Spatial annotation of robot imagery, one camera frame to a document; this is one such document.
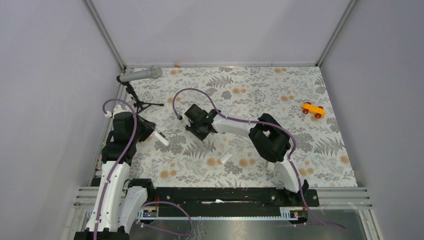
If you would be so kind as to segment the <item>white air conditioner remote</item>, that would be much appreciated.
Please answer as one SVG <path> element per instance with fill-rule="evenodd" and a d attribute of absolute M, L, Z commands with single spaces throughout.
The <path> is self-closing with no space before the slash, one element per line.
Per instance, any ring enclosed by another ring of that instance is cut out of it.
<path fill-rule="evenodd" d="M 169 138 L 164 135 L 161 131 L 155 129 L 152 133 L 164 146 L 169 146 Z"/>

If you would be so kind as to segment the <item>white battery cover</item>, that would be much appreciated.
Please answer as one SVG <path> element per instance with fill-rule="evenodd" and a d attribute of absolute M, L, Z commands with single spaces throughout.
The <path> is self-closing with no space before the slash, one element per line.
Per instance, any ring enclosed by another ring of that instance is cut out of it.
<path fill-rule="evenodd" d="M 226 152 L 221 158 L 220 162 L 222 164 L 226 163 L 230 158 L 232 157 L 232 154 L 230 152 Z"/>

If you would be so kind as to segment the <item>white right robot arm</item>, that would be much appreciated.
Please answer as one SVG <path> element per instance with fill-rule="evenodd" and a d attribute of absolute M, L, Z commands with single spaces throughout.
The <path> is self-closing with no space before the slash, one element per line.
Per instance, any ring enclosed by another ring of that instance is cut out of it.
<path fill-rule="evenodd" d="M 224 115 L 220 110 L 209 112 L 193 104 L 178 116 L 186 123 L 185 129 L 199 140 L 209 134 L 233 134 L 250 139 L 258 154 L 272 163 L 282 177 L 287 190 L 287 201 L 293 206 L 301 205 L 306 199 L 309 188 L 307 180 L 301 178 L 296 165 L 290 161 L 295 149 L 292 135 L 284 130 L 268 113 L 257 119 L 247 119 Z"/>

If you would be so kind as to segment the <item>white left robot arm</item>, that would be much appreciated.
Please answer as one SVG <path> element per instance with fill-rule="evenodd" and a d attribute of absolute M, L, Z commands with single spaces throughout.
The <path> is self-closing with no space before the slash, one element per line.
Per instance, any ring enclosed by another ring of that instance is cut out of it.
<path fill-rule="evenodd" d="M 128 240 L 130 230 L 141 205 L 155 200 L 153 183 L 149 179 L 131 180 L 125 199 L 121 201 L 124 184 L 129 176 L 137 143 L 145 141 L 156 124 L 129 111 L 115 113 L 112 130 L 101 151 L 101 178 L 93 212 L 76 240 Z"/>

